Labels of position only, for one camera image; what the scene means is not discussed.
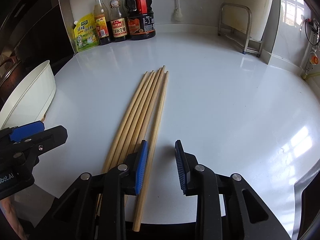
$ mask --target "chopstick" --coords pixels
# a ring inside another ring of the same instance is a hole
[[[144,105],[145,105],[146,99],[147,99],[148,94],[149,94],[149,92],[150,92],[150,88],[151,88],[151,85],[153,84],[153,81],[154,81],[154,79],[155,79],[155,76],[156,76],[156,73],[153,72],[153,73],[151,74],[151,79],[150,79],[149,82],[148,82],[147,88],[146,88],[146,90],[145,90],[144,93],[143,93],[143,96],[142,96],[141,101],[140,101],[140,103],[139,103],[139,107],[138,107],[138,109],[137,109],[137,111],[136,111],[136,114],[135,114],[135,116],[134,116],[134,119],[132,120],[130,129],[129,129],[128,134],[127,134],[127,137],[126,137],[126,139],[125,139],[125,141],[124,141],[124,145],[123,145],[123,148],[122,148],[122,151],[121,151],[121,154],[120,154],[120,157],[119,157],[119,160],[118,160],[117,165],[123,163],[124,160],[125,160],[125,158],[126,158],[126,156],[127,156],[127,154],[128,154],[128,149],[129,149],[129,145],[130,145],[130,142],[131,142],[131,139],[132,139],[132,135],[133,135],[134,130],[135,130],[135,128],[136,128],[137,122],[138,122],[138,120],[139,120],[139,118],[140,118],[141,111],[142,111],[142,109],[143,109],[143,107],[144,107]]]
[[[144,92],[146,91],[146,88],[148,86],[148,83],[152,77],[152,74],[154,73],[154,71],[152,71],[148,77],[148,79],[146,80],[146,82],[144,83],[138,97],[137,97],[137,100],[135,101],[133,107],[132,107],[132,110],[129,114],[129,117],[128,117],[128,120],[124,126],[124,129],[122,131],[122,134],[120,136],[120,139],[119,139],[119,142],[118,142],[118,145],[116,147],[116,150],[115,150],[115,153],[114,153],[114,156],[113,156],[113,159],[112,159],[112,162],[111,162],[111,165],[110,165],[110,169],[112,169],[113,167],[117,166],[118,164],[118,161],[119,161],[119,157],[120,157],[120,154],[121,154],[121,151],[122,151],[122,148],[123,148],[123,145],[124,145],[124,142],[125,142],[125,139],[127,138],[127,134],[128,134],[128,131],[130,129],[130,126],[132,124],[132,120],[137,112],[137,109],[139,107],[139,104],[140,104],[140,101],[141,101],[141,98],[144,94]]]
[[[138,149],[136,149],[136,145],[139,142],[138,141],[138,137],[139,137],[143,122],[145,120],[145,117],[147,115],[148,109],[150,107],[150,103],[152,102],[151,99],[152,98],[156,98],[157,95],[158,95],[159,87],[160,87],[160,84],[161,84],[161,81],[162,81],[163,74],[164,74],[164,67],[160,68],[157,71],[156,77],[155,77],[155,79],[154,79],[154,81],[152,83],[152,87],[150,89],[150,92],[148,94],[147,100],[146,100],[146,102],[145,102],[145,104],[143,106],[143,109],[141,111],[139,120],[137,122],[137,125],[135,127],[134,133],[132,135],[132,139],[131,139],[131,142],[130,142],[130,145],[129,145],[129,149],[128,149],[128,154],[135,153],[138,150]]]
[[[149,148],[149,154],[148,154],[147,164],[146,164],[144,178],[143,178],[142,189],[140,190],[140,194],[138,196],[137,207],[134,214],[132,230],[136,232],[140,230],[140,225],[141,225],[141,220],[143,215],[143,207],[146,201],[148,184],[149,184],[150,173],[151,173],[151,166],[152,166],[153,156],[156,148],[156,141],[157,141],[159,127],[160,127],[162,110],[164,107],[164,99],[165,99],[165,94],[167,89],[168,77],[169,77],[169,72],[167,71],[164,78],[164,86],[161,92],[160,102],[156,112],[155,124],[154,124],[154,128],[151,135],[150,148]]]
[[[137,100],[137,98],[138,98],[138,96],[139,96],[139,94],[140,94],[140,92],[141,92],[141,89],[142,89],[144,83],[146,82],[146,79],[147,79],[147,77],[148,77],[148,73],[149,73],[149,72],[147,71],[147,72],[144,74],[144,76],[143,76],[143,78],[142,78],[142,80],[141,80],[141,82],[140,82],[140,84],[139,84],[139,86],[138,86],[135,94],[133,95],[133,97],[132,97],[132,99],[131,99],[131,102],[130,102],[128,108],[127,108],[127,111],[125,112],[124,117],[122,118],[122,121],[121,121],[120,126],[119,126],[119,128],[118,128],[118,131],[117,131],[117,133],[116,133],[116,136],[115,136],[114,139],[113,139],[112,145],[111,145],[111,147],[110,147],[110,150],[109,150],[109,152],[108,152],[107,158],[106,158],[105,163],[104,163],[104,165],[103,165],[102,173],[106,173],[106,172],[108,172],[109,169],[110,169],[110,165],[111,165],[113,156],[114,156],[114,154],[115,154],[115,151],[116,151],[116,147],[117,147],[117,145],[118,145],[118,142],[119,142],[120,137],[121,137],[121,135],[122,135],[124,126],[125,126],[125,124],[127,123],[127,120],[128,120],[128,117],[129,117],[129,115],[130,115],[130,113],[131,113],[131,111],[132,111],[132,108],[133,108],[133,106],[134,106],[134,104],[135,104],[135,102],[136,102],[136,100]]]
[[[158,82],[157,82],[156,87],[155,87],[155,92],[152,94],[152,98],[151,98],[151,101],[150,101],[146,116],[145,116],[145,118],[143,120],[142,127],[140,128],[140,132],[139,132],[139,136],[138,136],[137,143],[136,143],[136,146],[135,146],[135,150],[133,152],[137,152],[138,151],[138,149],[140,147],[140,144],[141,144],[141,141],[146,136],[147,129],[148,129],[148,126],[149,126],[149,122],[150,122],[150,119],[151,119],[151,115],[152,115],[153,109],[155,107],[155,103],[156,103],[156,99],[157,99],[158,92],[159,92],[159,89],[160,89],[160,85],[162,83],[162,79],[163,79],[163,76],[164,76],[164,70],[165,70],[165,66],[162,67],[162,71],[160,73]]]

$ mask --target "glass bottle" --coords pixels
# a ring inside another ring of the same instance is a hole
[[[110,20],[115,42],[125,41],[128,38],[126,15],[123,10],[123,0],[108,0],[110,5]]]
[[[95,0],[93,16],[96,22],[100,44],[109,44],[113,39],[113,37],[111,37],[112,28],[110,23],[109,11],[102,0]]]

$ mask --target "blue gripper pad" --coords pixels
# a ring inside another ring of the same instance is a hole
[[[136,185],[134,188],[137,195],[140,193],[140,190],[142,188],[144,171],[145,171],[146,163],[147,163],[147,157],[148,157],[148,142],[147,141],[142,141],[140,151],[141,151],[140,152],[140,160],[139,160],[137,172],[136,172]]]
[[[180,141],[176,141],[174,145],[174,151],[175,151],[175,156],[176,156],[176,163],[177,163],[177,168],[178,168],[178,175],[179,175],[179,180],[180,180],[180,187],[185,194],[187,190],[187,175],[185,168],[183,166],[183,161],[181,157],[181,150],[183,151],[182,145],[179,145]]]
[[[17,127],[10,134],[10,140],[19,143],[23,138],[29,137],[36,133],[44,131],[44,123],[41,121],[32,122],[20,127]]]

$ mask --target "cable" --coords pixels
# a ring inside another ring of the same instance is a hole
[[[305,20],[305,23],[304,23],[304,31],[305,31],[305,33],[306,33],[307,39],[308,39],[308,41],[310,42],[310,44],[311,44],[312,46],[317,46],[317,45],[319,44],[319,42],[320,42],[320,39],[318,40],[318,42],[317,42],[316,44],[313,44],[313,43],[309,40],[309,37],[308,37],[308,34],[307,34],[307,21],[308,21],[308,19],[306,19],[306,20]]]
[[[302,78],[304,81],[307,81],[310,77],[317,77],[317,76],[320,76],[320,72],[312,73],[312,74],[303,76]]]

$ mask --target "soy sauce bottle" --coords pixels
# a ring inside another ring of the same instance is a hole
[[[112,41],[112,28],[110,23],[109,11],[102,0],[95,0],[93,16],[96,22],[100,44],[109,44]]]
[[[125,0],[132,40],[145,40],[156,35],[151,4],[152,0]]]
[[[128,38],[126,16],[123,11],[123,0],[108,0],[110,5],[110,20],[115,42],[125,41]]]

